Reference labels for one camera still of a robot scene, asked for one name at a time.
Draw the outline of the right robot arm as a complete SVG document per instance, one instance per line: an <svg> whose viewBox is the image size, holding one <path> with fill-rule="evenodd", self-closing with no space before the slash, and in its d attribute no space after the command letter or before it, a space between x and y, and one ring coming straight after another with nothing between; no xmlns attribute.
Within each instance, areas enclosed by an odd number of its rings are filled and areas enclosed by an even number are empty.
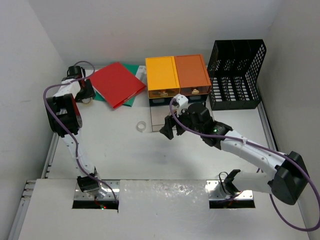
<svg viewBox="0 0 320 240"><path fill-rule="evenodd" d="M233 154L262 170L262 174L234 169L220 183L223 195L233 197L241 191L267 193L287 205L294 205L305 189L308 173L302 156L294 151L289 154L272 152L251 142L231 126L216 121L203 103L188 105L182 97L173 98L169 104L176 107L165 117L160 133L169 140L188 131L194 133L210 147Z"/></svg>

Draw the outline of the small clear tape roll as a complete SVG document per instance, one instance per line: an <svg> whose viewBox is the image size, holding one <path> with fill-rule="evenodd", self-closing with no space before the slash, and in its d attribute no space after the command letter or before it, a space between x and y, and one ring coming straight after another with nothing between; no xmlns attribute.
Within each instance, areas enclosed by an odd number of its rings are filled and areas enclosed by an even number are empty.
<svg viewBox="0 0 320 240"><path fill-rule="evenodd" d="M136 124L136 129L140 132L143 133L147 128L147 124L144 121L139 121Z"/></svg>

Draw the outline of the brown tape roll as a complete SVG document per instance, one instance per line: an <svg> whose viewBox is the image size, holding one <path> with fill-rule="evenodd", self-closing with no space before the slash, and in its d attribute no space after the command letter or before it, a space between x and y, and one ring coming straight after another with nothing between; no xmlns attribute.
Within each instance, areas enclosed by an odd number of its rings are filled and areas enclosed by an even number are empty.
<svg viewBox="0 0 320 240"><path fill-rule="evenodd" d="M89 105L92 101L93 101L92 98L87 98L87 99L83 99L83 100L82 100L82 103L83 103L84 105Z"/></svg>

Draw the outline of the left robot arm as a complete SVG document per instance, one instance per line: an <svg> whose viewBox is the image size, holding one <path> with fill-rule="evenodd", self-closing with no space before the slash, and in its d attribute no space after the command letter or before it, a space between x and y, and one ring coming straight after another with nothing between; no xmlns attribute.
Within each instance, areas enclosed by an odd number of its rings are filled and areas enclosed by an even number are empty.
<svg viewBox="0 0 320 240"><path fill-rule="evenodd" d="M88 103L96 96L92 83L86 77L85 69L79 65L68 68L66 77L59 89L47 97L48 90L43 93L43 100L51 130L64 141L75 168L77 169L77 184L80 190L96 197L102 190L98 181L96 167L90 162L83 145L81 128L83 120L77 106L78 103Z"/></svg>

